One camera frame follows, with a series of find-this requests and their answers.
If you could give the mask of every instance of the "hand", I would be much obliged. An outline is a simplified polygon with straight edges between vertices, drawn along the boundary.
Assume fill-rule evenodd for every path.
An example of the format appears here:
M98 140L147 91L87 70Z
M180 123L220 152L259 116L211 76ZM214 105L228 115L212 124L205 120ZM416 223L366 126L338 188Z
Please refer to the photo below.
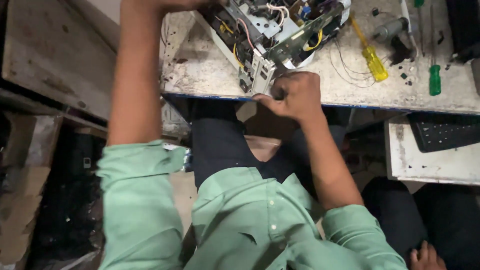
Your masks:
M435 248L423 241L420 252L416 249L410 254L411 270L446 270L445 262L437 255Z
M228 0L123 0L122 2L135 5L143 5L155 11L181 12L196 10L202 5L222 4L226 5Z
M311 72L293 72L277 78L272 91L285 91L283 100L275 100L257 94L253 100L259 101L279 116L290 117L300 125L323 115L320 101L320 76Z

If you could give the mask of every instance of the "screwdriver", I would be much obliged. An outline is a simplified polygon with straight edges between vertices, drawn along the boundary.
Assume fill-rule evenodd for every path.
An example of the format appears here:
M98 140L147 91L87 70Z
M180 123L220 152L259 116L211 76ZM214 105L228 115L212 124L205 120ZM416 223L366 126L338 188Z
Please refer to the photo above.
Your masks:
M430 68L430 96L436 96L442 92L442 82L440 80L440 66L437 65L437 54L435 51L435 19L433 16L433 5L430 6L430 18L432 24L432 66Z
M420 47L421 47L421 53L425 57L425 50L423 49L423 17L421 15L421 7L424 4L424 0L415 0L415 8L417 8L417 11L419 13L419 32L420 32Z
M375 81L381 82L385 80L386 78L388 78L388 73L384 65L382 64L382 61L375 53L375 47L368 44L367 39L361 32L360 27L358 26L357 21L355 21L352 13L350 13L349 18L352 23L353 29L355 30L355 32L357 32L357 35L359 36L360 41L363 44L362 55L367 60L368 68L370 69L370 72L375 78Z

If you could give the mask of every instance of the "printer mechanism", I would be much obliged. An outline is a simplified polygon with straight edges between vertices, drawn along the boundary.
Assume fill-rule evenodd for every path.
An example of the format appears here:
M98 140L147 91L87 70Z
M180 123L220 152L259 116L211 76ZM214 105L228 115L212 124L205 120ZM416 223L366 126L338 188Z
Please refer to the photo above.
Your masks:
M194 13L234 66L247 95L303 67L348 18L350 0L229 0Z

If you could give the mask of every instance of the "pink wire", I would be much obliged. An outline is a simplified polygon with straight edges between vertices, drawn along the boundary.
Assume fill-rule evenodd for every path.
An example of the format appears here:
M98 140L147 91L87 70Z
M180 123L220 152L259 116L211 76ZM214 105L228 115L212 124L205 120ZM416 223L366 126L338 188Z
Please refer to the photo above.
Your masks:
M248 33L248 28L247 28L247 24L240 18L237 19L238 21L240 21L242 24L243 24L243 27L245 28L245 32L247 33L247 40L248 40L248 43L250 44L250 46L252 47L252 49L255 49L255 47L253 46L252 42L250 41L250 34Z

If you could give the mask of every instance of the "light green shirt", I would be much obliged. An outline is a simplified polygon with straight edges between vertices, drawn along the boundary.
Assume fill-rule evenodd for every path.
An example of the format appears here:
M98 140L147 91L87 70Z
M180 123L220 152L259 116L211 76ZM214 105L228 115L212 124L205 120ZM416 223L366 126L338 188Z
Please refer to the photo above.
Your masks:
M123 269L406 269L377 220L359 205L323 215L293 174L283 184L256 168L230 168L209 177L192 209L197 250L179 260L182 223L168 174L184 150L161 140L106 147L97 175L104 190L107 238L101 270Z

